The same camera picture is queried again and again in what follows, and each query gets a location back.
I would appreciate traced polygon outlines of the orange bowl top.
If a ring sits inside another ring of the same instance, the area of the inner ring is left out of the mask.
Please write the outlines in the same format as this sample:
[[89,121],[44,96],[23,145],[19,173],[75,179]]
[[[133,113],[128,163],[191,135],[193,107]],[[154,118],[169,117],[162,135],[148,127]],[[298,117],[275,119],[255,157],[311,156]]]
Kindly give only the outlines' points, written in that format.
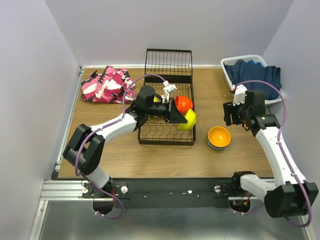
[[193,109],[193,102],[186,96],[178,95],[175,98],[175,105],[181,114],[185,114],[189,109]]

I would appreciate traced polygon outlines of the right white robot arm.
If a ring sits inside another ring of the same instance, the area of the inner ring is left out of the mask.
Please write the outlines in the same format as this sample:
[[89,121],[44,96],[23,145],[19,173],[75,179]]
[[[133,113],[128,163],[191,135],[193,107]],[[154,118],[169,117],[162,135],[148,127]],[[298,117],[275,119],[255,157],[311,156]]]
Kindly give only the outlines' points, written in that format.
[[234,89],[233,101],[224,103],[223,110],[227,126],[242,125],[252,132],[267,157],[274,178],[273,183],[268,183],[252,171],[235,172],[230,191],[236,196],[251,193],[263,201],[272,218],[308,215],[319,193],[318,187],[308,182],[296,166],[276,116],[266,113],[265,93],[239,85]]

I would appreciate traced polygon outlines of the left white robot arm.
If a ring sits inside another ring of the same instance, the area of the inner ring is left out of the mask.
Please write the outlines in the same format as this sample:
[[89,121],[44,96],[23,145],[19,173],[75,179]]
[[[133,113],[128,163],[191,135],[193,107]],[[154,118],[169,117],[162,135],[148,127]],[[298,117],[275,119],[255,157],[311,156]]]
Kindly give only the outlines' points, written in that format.
[[107,197],[111,191],[111,177],[99,166],[105,144],[140,129],[148,117],[160,117],[172,124],[188,122],[173,98],[168,102],[155,102],[155,95],[153,87],[141,87],[136,100],[124,113],[96,126],[79,125],[67,143],[63,158],[74,166],[78,174],[84,175],[94,184],[93,191],[99,197]]

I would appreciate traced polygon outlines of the lime green bowl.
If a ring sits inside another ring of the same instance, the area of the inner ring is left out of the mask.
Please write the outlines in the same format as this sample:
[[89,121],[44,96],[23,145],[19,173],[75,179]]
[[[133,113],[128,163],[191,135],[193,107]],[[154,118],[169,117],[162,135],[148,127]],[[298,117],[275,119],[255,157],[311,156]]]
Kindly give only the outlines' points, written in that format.
[[161,103],[161,102],[162,102],[162,97],[154,96],[153,102],[154,102],[154,103]]
[[193,128],[197,122],[197,114],[190,108],[185,114],[184,118],[187,120],[187,123],[180,123],[178,125],[178,130],[187,132]]

